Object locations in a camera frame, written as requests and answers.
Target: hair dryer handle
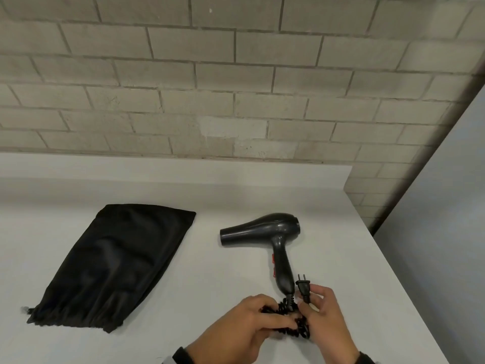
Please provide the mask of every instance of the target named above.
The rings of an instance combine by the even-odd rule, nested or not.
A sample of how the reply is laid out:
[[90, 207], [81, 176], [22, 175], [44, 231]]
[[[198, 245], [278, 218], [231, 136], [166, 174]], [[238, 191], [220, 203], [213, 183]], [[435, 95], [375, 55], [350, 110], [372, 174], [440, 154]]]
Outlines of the hair dryer handle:
[[295, 293], [295, 281], [286, 254], [285, 236], [277, 235], [271, 239], [271, 242], [275, 254], [276, 285], [285, 296], [293, 295]]

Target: coiled cord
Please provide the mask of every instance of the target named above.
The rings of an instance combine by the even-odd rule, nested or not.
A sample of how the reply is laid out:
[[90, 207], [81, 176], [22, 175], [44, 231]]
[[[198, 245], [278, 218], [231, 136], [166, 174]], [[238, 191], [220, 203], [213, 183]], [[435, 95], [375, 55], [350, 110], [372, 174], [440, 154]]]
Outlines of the coiled cord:
[[[292, 307], [293, 311], [292, 312], [298, 312], [298, 305], [296, 305], [294, 298], [292, 297], [291, 301], [289, 302], [290, 306]], [[288, 315], [288, 313], [291, 313], [288, 310], [288, 300], [286, 298], [283, 299], [281, 303], [278, 304], [278, 310], [274, 310], [268, 306], [263, 306], [263, 309], [261, 309], [262, 313], [274, 313], [274, 314], [279, 314], [279, 315]], [[299, 337], [302, 336], [303, 338], [309, 339], [310, 338], [310, 329], [308, 327], [308, 324], [306, 322], [305, 317], [301, 318], [295, 318], [295, 322], [298, 325], [298, 328], [296, 330], [292, 330], [291, 328], [277, 328], [275, 331], [278, 331], [283, 334], [287, 334], [292, 337]]]

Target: white countertop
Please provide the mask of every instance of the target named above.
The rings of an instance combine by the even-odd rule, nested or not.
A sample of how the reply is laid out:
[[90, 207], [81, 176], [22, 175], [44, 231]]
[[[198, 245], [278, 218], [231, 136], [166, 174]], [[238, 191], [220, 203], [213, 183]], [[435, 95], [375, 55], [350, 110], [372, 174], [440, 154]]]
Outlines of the white countertop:
[[[305, 273], [335, 290], [360, 350], [383, 364], [447, 363], [343, 192], [348, 166], [271, 164], [267, 173], [258, 163], [245, 163], [238, 175], [237, 162], [230, 162], [233, 176], [217, 181], [226, 170], [214, 165], [226, 168], [225, 162], [143, 158], [144, 165], [137, 163], [133, 171], [141, 158], [111, 159], [114, 167], [98, 157], [0, 154], [0, 362], [161, 363], [245, 296], [282, 299], [272, 277], [271, 249], [224, 248], [218, 232], [266, 213], [288, 212], [302, 230], [287, 247], [294, 275]], [[32, 170], [33, 163], [49, 162], [58, 171]], [[111, 177], [89, 170], [100, 163]], [[140, 177], [151, 171], [144, 171], [145, 165], [157, 170]], [[76, 170], [67, 171], [69, 166]], [[167, 168], [188, 180], [170, 175], [178, 183], [164, 183]], [[201, 183], [190, 183], [197, 179]], [[40, 302], [97, 211], [114, 202], [161, 204], [197, 216], [157, 286], [113, 333], [26, 324], [20, 307]], [[258, 362], [323, 360], [311, 342], [283, 337], [267, 340]]]

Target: electrical plug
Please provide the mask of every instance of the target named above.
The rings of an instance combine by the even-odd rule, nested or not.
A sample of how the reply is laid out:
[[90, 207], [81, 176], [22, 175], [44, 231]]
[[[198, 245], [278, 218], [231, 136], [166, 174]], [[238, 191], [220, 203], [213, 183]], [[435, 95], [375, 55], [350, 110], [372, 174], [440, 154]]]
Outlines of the electrical plug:
[[300, 280], [300, 275], [298, 275], [298, 281], [295, 282], [302, 294], [303, 301], [310, 304], [310, 281], [308, 281], [303, 275], [303, 280]]

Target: hair dryer body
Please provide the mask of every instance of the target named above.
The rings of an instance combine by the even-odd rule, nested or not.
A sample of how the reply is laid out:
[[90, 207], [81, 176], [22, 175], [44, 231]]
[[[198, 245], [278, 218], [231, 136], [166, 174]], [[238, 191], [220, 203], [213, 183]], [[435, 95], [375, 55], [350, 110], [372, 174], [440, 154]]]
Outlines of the hair dryer body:
[[222, 229], [221, 244], [243, 243], [271, 244], [275, 255], [276, 285], [291, 301], [295, 293], [295, 282], [289, 265], [285, 245], [300, 234], [298, 219], [292, 214], [273, 213], [251, 222]]

